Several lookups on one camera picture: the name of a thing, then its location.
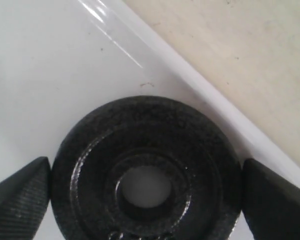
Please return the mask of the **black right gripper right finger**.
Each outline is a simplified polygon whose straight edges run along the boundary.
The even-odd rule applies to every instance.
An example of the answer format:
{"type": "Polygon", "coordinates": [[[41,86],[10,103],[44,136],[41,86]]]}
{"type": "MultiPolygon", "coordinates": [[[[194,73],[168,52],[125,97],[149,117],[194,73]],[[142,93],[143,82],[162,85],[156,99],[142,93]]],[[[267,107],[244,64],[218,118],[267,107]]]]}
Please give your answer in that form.
{"type": "Polygon", "coordinates": [[[300,188],[259,161],[242,168],[242,211],[256,240],[300,240],[300,188]]]}

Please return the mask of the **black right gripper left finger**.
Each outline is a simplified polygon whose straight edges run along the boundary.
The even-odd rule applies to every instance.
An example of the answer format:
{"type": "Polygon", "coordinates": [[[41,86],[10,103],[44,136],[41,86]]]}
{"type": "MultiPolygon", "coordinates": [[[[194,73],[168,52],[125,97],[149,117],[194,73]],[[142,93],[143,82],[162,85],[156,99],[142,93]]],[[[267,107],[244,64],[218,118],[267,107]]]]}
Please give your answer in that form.
{"type": "Polygon", "coordinates": [[[51,167],[41,156],[0,182],[0,240],[32,240],[50,201],[51,167]]]}

